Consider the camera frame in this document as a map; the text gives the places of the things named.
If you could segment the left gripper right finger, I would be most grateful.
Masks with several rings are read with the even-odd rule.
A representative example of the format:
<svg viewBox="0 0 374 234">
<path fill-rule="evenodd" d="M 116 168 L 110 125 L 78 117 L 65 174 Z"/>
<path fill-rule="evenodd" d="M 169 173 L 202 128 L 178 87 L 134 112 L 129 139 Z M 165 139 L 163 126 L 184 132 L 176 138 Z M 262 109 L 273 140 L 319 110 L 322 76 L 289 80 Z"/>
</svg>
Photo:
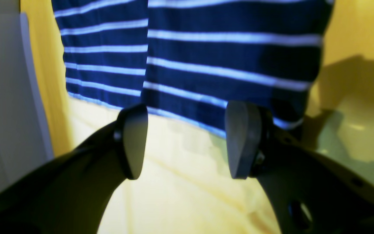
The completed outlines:
<svg viewBox="0 0 374 234">
<path fill-rule="evenodd" d="M 258 180 L 282 234 L 374 234 L 374 185 L 304 148 L 269 110 L 229 101 L 225 129 L 231 177 Z"/>
</svg>

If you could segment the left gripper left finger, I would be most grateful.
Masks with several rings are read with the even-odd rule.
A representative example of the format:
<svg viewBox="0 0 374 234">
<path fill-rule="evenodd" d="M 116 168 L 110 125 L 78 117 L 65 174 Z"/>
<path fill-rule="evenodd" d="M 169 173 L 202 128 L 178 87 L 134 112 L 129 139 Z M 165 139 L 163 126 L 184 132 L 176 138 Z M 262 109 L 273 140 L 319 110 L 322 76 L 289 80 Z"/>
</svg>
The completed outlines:
<svg viewBox="0 0 374 234">
<path fill-rule="evenodd" d="M 148 126 L 144 104 L 122 109 L 73 151 L 0 193 L 0 234 L 96 234 L 108 202 L 141 175 Z"/>
</svg>

